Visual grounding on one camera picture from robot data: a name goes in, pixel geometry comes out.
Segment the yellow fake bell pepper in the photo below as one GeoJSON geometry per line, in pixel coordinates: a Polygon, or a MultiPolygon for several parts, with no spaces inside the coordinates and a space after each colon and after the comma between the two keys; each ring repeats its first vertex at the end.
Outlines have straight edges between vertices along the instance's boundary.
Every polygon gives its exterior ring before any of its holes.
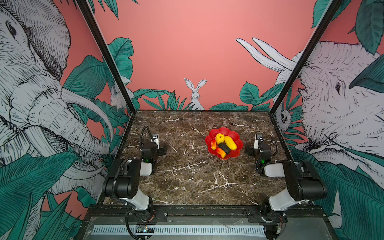
{"type": "Polygon", "coordinates": [[[225,141],[225,135],[224,134],[221,134],[221,133],[218,133],[215,137],[215,141],[217,144],[220,144],[220,143],[223,143],[225,141]]]}

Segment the yellow fake lemon fruit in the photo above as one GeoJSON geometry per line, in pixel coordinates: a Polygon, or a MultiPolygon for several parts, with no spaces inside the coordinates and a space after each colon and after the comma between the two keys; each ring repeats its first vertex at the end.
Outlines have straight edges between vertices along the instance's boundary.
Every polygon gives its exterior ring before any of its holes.
{"type": "Polygon", "coordinates": [[[230,136],[225,136],[225,143],[231,151],[234,151],[238,148],[236,143],[230,136]]]}

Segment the dark fake avocado fruit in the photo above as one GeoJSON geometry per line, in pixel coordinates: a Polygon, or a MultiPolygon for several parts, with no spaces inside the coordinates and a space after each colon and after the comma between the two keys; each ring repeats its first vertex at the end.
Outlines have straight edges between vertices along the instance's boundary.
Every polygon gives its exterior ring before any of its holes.
{"type": "Polygon", "coordinates": [[[226,155],[228,155],[228,154],[231,153],[231,149],[227,146],[226,143],[220,143],[220,144],[219,144],[219,148],[220,148],[221,150],[223,150],[223,151],[226,153],[226,155]]]}

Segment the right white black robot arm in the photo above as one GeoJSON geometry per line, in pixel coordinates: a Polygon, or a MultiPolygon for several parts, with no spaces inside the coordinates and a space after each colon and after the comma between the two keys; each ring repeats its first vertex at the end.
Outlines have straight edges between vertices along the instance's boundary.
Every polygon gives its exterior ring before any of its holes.
{"type": "Polygon", "coordinates": [[[246,146],[245,153],[255,158],[258,174],[271,178],[283,178],[286,187],[274,196],[267,197],[256,208],[256,217],[270,224],[283,220],[283,214],[291,207],[324,199],[328,189],[313,164],[309,161],[272,161],[271,147],[259,140],[253,146],[246,146]]]}

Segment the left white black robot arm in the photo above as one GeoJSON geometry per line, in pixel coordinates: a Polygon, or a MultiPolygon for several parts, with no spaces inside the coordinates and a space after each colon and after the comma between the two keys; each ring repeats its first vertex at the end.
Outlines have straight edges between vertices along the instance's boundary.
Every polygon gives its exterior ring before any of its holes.
{"type": "Polygon", "coordinates": [[[140,177],[154,175],[159,157],[167,154],[167,148],[155,142],[144,143],[141,158],[116,159],[110,166],[107,178],[103,183],[103,194],[132,209],[141,221],[149,222],[155,218],[156,212],[151,197],[139,188],[140,177]]]}

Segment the red-yellow fake mango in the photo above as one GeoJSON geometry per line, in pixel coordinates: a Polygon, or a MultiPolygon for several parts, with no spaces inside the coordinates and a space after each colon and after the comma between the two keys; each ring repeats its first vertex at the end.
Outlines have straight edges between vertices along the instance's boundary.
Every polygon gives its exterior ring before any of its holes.
{"type": "Polygon", "coordinates": [[[221,148],[216,148],[216,153],[217,153],[222,159],[224,159],[224,158],[226,157],[226,155],[227,155],[227,153],[226,153],[224,150],[222,150],[221,148]]]}
{"type": "Polygon", "coordinates": [[[217,142],[215,140],[211,141],[211,149],[214,151],[217,149],[217,142]]]}

